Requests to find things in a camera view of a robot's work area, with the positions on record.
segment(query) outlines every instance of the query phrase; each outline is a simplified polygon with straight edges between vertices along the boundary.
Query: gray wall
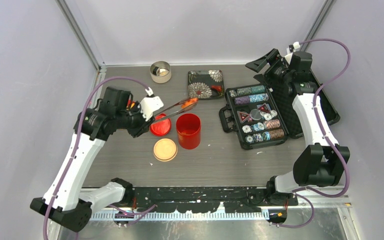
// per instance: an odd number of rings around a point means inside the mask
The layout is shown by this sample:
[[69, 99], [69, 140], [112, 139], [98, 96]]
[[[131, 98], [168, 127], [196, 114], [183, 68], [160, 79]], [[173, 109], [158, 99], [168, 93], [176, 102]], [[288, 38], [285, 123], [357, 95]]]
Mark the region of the gray wall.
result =
[[54, 0], [0, 1], [0, 240], [37, 240], [95, 69]]
[[70, 7], [107, 65], [246, 63], [304, 38], [323, 2], [70, 0]]
[[[351, 51], [348, 71], [326, 89], [342, 116], [332, 130], [351, 150], [349, 195], [362, 239], [384, 239], [384, 0], [337, 1], [316, 37]], [[308, 51], [321, 82], [345, 65], [345, 51], [333, 43]]]

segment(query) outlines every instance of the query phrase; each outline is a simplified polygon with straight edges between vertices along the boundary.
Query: red cylindrical container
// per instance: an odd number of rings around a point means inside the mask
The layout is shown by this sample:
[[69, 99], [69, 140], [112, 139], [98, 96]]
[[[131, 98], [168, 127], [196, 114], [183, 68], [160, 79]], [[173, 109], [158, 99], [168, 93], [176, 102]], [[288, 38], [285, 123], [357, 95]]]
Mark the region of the red cylindrical container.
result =
[[201, 142], [201, 119], [192, 113], [181, 115], [176, 121], [179, 144], [184, 149], [194, 149]]

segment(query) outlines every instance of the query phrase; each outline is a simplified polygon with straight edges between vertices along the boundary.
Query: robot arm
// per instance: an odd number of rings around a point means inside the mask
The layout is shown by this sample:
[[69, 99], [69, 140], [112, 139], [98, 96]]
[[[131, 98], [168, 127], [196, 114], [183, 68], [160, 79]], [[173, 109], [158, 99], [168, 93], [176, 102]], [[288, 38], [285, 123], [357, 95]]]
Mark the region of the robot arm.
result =
[[[155, 121], [154, 112], [164, 106], [158, 96], [148, 93], [140, 103], [135, 102], [134, 106], [128, 107], [130, 97], [129, 91], [108, 87], [100, 104], [86, 110], [81, 132], [72, 135], [70, 148], [55, 180], [43, 197], [32, 200], [31, 209], [45, 215], [57, 184], [71, 159], [78, 134], [80, 140], [76, 155], [53, 201], [49, 218], [74, 232], [79, 232], [95, 212], [110, 204], [129, 203], [133, 199], [132, 184], [119, 178], [112, 179], [97, 190], [80, 193], [92, 162], [108, 137], [117, 129], [127, 129], [134, 138], [140, 136], [147, 132]], [[74, 126], [75, 130], [79, 123], [80, 114]]]
[[[293, 98], [292, 107], [295, 110], [305, 138], [306, 148], [295, 161], [293, 170], [280, 176], [273, 176], [267, 182], [268, 196], [283, 198], [293, 190], [304, 186], [336, 186], [344, 172], [344, 167], [325, 137], [336, 146], [340, 154], [348, 162], [350, 151], [345, 146], [339, 146], [332, 135], [323, 112], [318, 111], [323, 129], [317, 121], [313, 99], [317, 85], [310, 81], [312, 55], [308, 52], [296, 51], [300, 44], [295, 42], [287, 49], [287, 55], [282, 57], [277, 49], [271, 50], [265, 56], [247, 63], [245, 66], [255, 72], [260, 72], [267, 64], [270, 67], [263, 76], [256, 75], [255, 79], [269, 78], [279, 81], [288, 88], [285, 98]], [[320, 97], [316, 98], [316, 108], [321, 109]]]

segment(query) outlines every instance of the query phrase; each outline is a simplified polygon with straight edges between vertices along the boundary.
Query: silver cup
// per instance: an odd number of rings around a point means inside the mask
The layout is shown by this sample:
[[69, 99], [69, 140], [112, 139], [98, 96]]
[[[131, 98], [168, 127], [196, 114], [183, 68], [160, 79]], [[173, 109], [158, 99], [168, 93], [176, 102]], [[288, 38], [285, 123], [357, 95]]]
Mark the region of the silver cup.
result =
[[165, 61], [154, 62], [149, 68], [149, 72], [152, 80], [158, 84], [166, 83], [172, 78], [170, 64]]

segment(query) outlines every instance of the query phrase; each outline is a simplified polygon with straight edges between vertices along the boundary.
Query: black floral tray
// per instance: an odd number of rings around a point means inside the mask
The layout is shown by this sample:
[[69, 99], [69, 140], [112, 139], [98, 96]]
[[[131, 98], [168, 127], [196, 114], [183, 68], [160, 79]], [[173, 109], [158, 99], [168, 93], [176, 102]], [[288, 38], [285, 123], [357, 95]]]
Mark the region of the black floral tray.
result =
[[187, 73], [187, 92], [191, 98], [216, 99], [225, 94], [221, 70], [196, 70]]

